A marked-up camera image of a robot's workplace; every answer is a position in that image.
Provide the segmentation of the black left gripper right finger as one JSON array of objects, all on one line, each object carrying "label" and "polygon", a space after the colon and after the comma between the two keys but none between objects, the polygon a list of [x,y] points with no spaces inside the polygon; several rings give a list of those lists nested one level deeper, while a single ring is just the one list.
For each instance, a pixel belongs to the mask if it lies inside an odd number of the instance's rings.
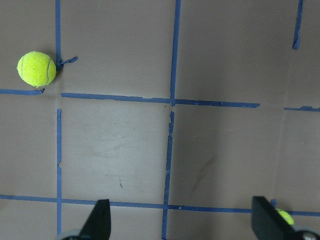
[{"label": "black left gripper right finger", "polygon": [[251,228],[258,240],[299,240],[294,230],[264,196],[251,200]]}]

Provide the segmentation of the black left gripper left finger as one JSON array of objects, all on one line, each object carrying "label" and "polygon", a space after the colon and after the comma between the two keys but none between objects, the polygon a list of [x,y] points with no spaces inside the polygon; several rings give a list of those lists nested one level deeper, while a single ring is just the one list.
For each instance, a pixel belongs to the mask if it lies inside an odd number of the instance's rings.
[{"label": "black left gripper left finger", "polygon": [[98,200],[83,225],[79,240],[108,240],[111,235],[111,209],[108,199]]}]

